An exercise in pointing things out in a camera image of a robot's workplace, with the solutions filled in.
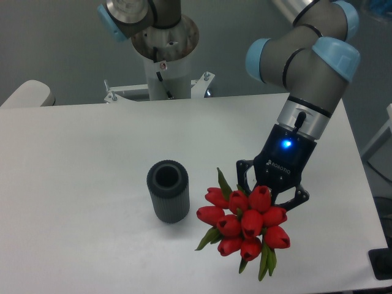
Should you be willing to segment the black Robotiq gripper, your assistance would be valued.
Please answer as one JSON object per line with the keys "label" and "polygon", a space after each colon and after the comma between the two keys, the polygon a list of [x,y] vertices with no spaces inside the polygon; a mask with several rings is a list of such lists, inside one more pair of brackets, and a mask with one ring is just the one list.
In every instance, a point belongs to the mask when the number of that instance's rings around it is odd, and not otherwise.
{"label": "black Robotiq gripper", "polygon": [[[301,183],[302,172],[317,143],[292,130],[275,124],[267,141],[254,160],[238,160],[236,174],[238,185],[251,193],[247,172],[254,166],[255,177],[259,186],[271,189],[273,205],[286,212],[309,200],[309,192]],[[276,203],[278,194],[295,187],[292,199]]]}

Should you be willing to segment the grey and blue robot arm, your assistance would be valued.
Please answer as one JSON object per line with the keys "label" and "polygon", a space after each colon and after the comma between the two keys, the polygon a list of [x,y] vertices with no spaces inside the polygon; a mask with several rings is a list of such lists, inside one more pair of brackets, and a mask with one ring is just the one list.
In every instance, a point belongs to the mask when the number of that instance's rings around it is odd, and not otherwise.
{"label": "grey and blue robot arm", "polygon": [[[349,44],[359,18],[345,1],[275,5],[292,30],[277,40],[256,40],[245,64],[252,78],[281,86],[289,95],[261,153],[254,160],[238,161],[236,168],[242,188],[250,168],[273,198],[295,188],[294,198],[282,204],[291,210],[309,198],[301,174],[360,63],[359,52]],[[199,31],[179,1],[105,1],[97,13],[115,40],[131,40],[145,60],[151,100],[204,95],[205,87],[191,84],[188,62]]]}

